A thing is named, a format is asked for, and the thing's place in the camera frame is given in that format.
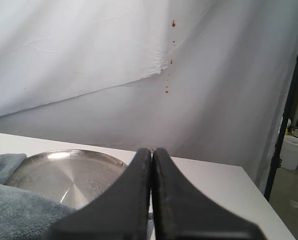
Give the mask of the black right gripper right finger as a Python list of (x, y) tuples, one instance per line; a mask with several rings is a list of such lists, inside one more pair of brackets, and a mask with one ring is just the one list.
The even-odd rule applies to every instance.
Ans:
[(199, 191), (166, 149), (154, 151), (151, 175), (156, 239), (265, 239), (256, 224), (226, 210)]

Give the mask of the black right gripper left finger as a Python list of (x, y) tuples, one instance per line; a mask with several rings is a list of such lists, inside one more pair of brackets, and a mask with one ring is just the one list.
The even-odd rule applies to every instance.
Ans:
[(145, 240), (151, 152), (137, 150), (121, 176), (99, 197), (53, 223), (46, 240)]

